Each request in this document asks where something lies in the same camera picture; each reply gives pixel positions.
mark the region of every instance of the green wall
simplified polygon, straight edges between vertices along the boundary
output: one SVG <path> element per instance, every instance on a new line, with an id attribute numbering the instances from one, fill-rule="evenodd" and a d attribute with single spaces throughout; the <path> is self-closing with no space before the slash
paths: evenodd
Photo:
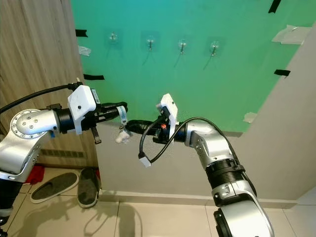
<path id="1" fill-rule="evenodd" d="M 315 0 L 72 0 L 76 29 L 87 29 L 78 45 L 86 81 L 102 102 L 126 101 L 129 119 L 154 120 L 155 105 L 170 93 L 179 120 L 206 117 L 226 131 L 246 131 L 248 112 L 258 112 L 299 47 L 271 42 L 287 24 L 312 26 Z M 112 31 L 116 43 L 109 40 Z M 152 52 L 146 35 L 153 35 Z M 184 55 L 178 41 L 186 39 Z M 210 58 L 209 45 L 219 42 Z"/>

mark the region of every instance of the wooden wall panel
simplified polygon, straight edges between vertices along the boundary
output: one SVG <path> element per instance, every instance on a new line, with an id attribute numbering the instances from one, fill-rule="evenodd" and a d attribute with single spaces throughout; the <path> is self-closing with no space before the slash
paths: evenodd
<path id="1" fill-rule="evenodd" d="M 30 93 L 83 80 L 74 20 L 69 0 L 1 0 L 0 106 Z M 67 107 L 71 91 L 34 98 L 0 115 L 8 127 L 19 111 L 60 103 Z M 46 149 L 85 152 L 85 158 L 41 157 L 41 163 L 97 166 L 90 131 L 60 135 Z"/>

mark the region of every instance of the black wire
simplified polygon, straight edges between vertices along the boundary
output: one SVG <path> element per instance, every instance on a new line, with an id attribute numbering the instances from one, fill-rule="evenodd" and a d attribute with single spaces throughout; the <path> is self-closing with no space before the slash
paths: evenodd
<path id="1" fill-rule="evenodd" d="M 2 107 L 0 109 L 0 114 L 2 114 L 3 112 L 5 112 L 5 111 L 7 111 L 7 110 L 9 110 L 11 108 L 13 108 L 14 106 L 17 106 L 18 104 L 21 104 L 24 101 L 27 101 L 27 100 L 32 99 L 34 97 L 37 97 L 39 95 L 47 94 L 47 93 L 50 93 L 50 92 L 53 92 L 53 91 L 56 91 L 56 90 L 68 89 L 68 88 L 69 88 L 69 84 L 67 84 L 67 85 L 60 85 L 60 86 L 52 87 L 52 88 L 49 88 L 49 89 L 41 90 L 41 91 L 35 92 L 33 94 L 27 95 L 25 97 L 22 97 L 21 99 L 13 101 L 12 103 Z"/>
<path id="2" fill-rule="evenodd" d="M 156 125 L 156 124 L 160 121 L 160 119 L 161 119 L 161 118 L 156 119 L 152 124 L 150 124 L 150 125 L 147 127 L 147 129 L 146 129 L 145 132 L 143 133 L 142 138 L 141 138 L 141 141 L 140 141 L 140 143 L 139 143 L 139 151 L 140 151 L 140 152 L 143 153 L 143 143 L 144 143 L 146 134 L 148 133 L 148 131 L 149 131 L 154 125 Z M 202 117 L 193 117 L 193 118 L 189 118 L 189 119 L 185 120 L 185 121 L 177 128 L 177 130 L 173 133 L 173 135 L 170 137 L 169 141 L 164 145 L 164 147 L 162 148 L 162 150 L 161 150 L 152 160 L 150 160 L 150 163 L 151 163 L 151 164 L 154 163 L 156 160 L 158 160 L 159 157 L 165 152 L 165 150 L 168 148 L 168 146 L 169 146 L 170 143 L 172 142 L 173 138 L 174 138 L 175 135 L 180 131 L 180 129 L 181 129 L 183 126 L 185 126 L 188 122 L 193 121 L 193 120 L 202 120 L 202 121 L 204 121 L 204 122 L 207 122 L 209 125 L 213 126 L 213 127 L 215 128 L 215 130 L 216 130 L 220 135 L 222 135 L 222 136 L 225 138 L 225 140 L 227 141 L 228 146 L 229 146 L 229 149 L 230 149 L 231 152 L 232 152 L 232 155 L 233 155 L 233 157 L 234 157 L 234 159 L 235 159 L 236 164 L 240 164 L 239 159 L 238 159 L 238 157 L 237 157 L 237 155 L 236 155 L 236 153 L 235 153 L 235 151 L 234 151 L 234 149 L 233 149 L 231 143 L 229 142 L 229 140 L 227 139 L 227 137 L 225 136 L 225 134 L 223 133 L 223 131 L 222 131 L 218 126 L 216 126 L 216 124 L 214 124 L 212 121 L 210 121 L 210 120 L 208 120 L 208 119 L 206 119 L 206 118 L 202 118 Z M 245 172 L 243 172 L 242 175 L 243 175 L 243 177 L 245 178 L 245 180 L 248 181 L 248 183 L 249 183 L 249 185 L 251 186 L 251 188 L 252 188 L 254 194 L 257 196 L 257 191 L 256 191 L 256 189 L 255 189 L 253 183 L 250 181 L 249 177 L 246 175 Z"/>

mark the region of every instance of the gray slipper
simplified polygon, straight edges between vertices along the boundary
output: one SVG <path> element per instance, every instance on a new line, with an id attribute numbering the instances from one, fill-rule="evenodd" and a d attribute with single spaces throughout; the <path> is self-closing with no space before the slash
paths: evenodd
<path id="1" fill-rule="evenodd" d="M 84 168 L 78 183 L 78 203 L 82 208 L 93 207 L 98 200 L 99 182 L 92 168 Z"/>
<path id="2" fill-rule="evenodd" d="M 75 173 L 65 173 L 47 181 L 31 194 L 32 203 L 40 203 L 72 189 L 78 184 L 79 177 Z"/>

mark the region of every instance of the tile floor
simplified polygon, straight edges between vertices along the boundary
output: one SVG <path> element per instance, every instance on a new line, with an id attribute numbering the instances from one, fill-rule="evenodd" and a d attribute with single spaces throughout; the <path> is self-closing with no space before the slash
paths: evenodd
<path id="1" fill-rule="evenodd" d="M 44 182 L 67 171 L 46 168 Z M 98 202 L 82 209 L 76 188 L 33 204 L 30 193 L 39 185 L 21 189 L 3 226 L 9 237 L 218 237 L 213 206 Z M 265 210 L 276 237 L 316 237 L 316 205 Z"/>

